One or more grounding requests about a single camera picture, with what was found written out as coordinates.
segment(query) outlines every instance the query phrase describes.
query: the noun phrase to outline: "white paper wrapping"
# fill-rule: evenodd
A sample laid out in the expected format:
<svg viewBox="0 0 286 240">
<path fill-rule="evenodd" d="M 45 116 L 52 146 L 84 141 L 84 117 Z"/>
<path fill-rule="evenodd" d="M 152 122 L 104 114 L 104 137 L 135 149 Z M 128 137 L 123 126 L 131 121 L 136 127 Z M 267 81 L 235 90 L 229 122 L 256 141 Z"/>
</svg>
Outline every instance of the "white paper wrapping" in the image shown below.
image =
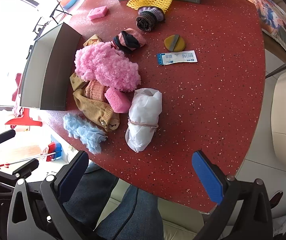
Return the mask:
<svg viewBox="0 0 286 240">
<path fill-rule="evenodd" d="M 135 90 L 128 116 L 136 123 L 157 125 L 162 112 L 162 93 L 152 88 Z M 141 152 L 151 142 L 155 128 L 128 122 L 125 140 L 135 152 Z"/>
</svg>

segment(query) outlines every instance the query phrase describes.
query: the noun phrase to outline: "floral pillow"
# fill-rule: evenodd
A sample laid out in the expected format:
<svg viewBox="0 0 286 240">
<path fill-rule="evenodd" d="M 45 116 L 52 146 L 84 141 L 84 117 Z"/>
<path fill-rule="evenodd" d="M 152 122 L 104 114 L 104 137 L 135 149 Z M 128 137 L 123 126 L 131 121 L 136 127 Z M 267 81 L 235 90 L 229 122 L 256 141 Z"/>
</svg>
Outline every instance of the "floral pillow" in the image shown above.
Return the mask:
<svg viewBox="0 0 286 240">
<path fill-rule="evenodd" d="M 272 0 L 248 0 L 255 4 L 262 31 L 286 50 L 286 13 Z"/>
</svg>

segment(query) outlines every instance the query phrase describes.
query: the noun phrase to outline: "pink fluffy yarn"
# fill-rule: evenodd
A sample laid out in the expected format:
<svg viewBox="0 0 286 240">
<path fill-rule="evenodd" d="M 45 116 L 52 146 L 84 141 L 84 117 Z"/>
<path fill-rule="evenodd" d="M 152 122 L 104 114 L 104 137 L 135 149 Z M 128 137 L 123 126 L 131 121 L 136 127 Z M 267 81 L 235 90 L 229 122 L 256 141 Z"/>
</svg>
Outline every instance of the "pink fluffy yarn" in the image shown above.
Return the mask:
<svg viewBox="0 0 286 240">
<path fill-rule="evenodd" d="M 111 47 L 111 42 L 86 46 L 75 55 L 75 72 L 85 81 L 98 80 L 102 85 L 120 91 L 134 91 L 141 84 L 137 63 L 124 52 Z"/>
</svg>

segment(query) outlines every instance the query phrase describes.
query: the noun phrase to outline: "blue fluffy yarn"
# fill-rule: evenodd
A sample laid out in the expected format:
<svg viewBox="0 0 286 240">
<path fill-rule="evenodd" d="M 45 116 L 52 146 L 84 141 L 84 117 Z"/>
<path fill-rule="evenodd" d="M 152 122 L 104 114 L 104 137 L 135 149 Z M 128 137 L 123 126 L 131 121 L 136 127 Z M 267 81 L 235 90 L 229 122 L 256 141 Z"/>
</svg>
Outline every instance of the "blue fluffy yarn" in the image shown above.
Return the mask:
<svg viewBox="0 0 286 240">
<path fill-rule="evenodd" d="M 106 141 L 107 135 L 101 129 L 91 125 L 77 115 L 66 114 L 63 117 L 64 129 L 69 137 L 80 139 L 93 154 L 101 153 L 100 142 Z"/>
</svg>

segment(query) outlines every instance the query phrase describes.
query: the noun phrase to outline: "person's lap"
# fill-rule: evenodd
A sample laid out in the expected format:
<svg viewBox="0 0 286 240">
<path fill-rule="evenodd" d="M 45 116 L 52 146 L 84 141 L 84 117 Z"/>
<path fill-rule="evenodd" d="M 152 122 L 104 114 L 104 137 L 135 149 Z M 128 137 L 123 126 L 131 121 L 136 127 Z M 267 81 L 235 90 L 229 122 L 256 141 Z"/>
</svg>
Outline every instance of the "person's lap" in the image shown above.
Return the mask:
<svg viewBox="0 0 286 240">
<path fill-rule="evenodd" d="M 163 240 L 163 222 L 157 208 L 157 197 L 130 186 L 120 205 L 96 227 L 118 178 L 91 162 L 66 211 L 99 236 L 112 240 Z"/>
</svg>

